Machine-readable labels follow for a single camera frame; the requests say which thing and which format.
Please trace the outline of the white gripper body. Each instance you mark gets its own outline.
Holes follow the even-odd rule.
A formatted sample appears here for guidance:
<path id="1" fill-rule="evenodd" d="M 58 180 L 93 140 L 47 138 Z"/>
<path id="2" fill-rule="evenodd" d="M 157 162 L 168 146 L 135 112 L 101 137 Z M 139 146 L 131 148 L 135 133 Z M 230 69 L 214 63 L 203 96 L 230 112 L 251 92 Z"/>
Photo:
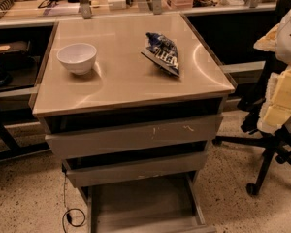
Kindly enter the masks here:
<path id="1" fill-rule="evenodd" d="M 253 47 L 256 50 L 275 52 L 276 48 L 276 35 L 279 24 L 275 25 L 268 33 L 257 40 Z"/>

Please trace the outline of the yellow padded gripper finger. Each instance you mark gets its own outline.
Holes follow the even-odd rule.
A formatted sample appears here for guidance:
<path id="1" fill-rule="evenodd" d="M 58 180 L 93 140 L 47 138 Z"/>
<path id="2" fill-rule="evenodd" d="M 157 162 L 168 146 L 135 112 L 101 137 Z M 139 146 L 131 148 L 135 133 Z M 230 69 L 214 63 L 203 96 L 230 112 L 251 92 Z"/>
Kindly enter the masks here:
<path id="1" fill-rule="evenodd" d="M 271 73 L 261 107 L 257 128 L 265 133 L 275 133 L 291 117 L 291 66 L 280 74 Z"/>

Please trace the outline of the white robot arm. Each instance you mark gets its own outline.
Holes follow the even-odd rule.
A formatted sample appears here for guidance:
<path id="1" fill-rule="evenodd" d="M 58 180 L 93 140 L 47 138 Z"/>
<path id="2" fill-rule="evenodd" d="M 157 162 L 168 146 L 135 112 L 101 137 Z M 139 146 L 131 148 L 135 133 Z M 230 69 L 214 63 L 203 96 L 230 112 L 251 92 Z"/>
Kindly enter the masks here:
<path id="1" fill-rule="evenodd" d="M 287 65 L 279 75 L 271 74 L 266 89 L 266 101 L 259 113 L 257 128 L 273 134 L 291 117 L 291 9 L 254 47 L 257 50 L 274 52 L 276 59 Z"/>

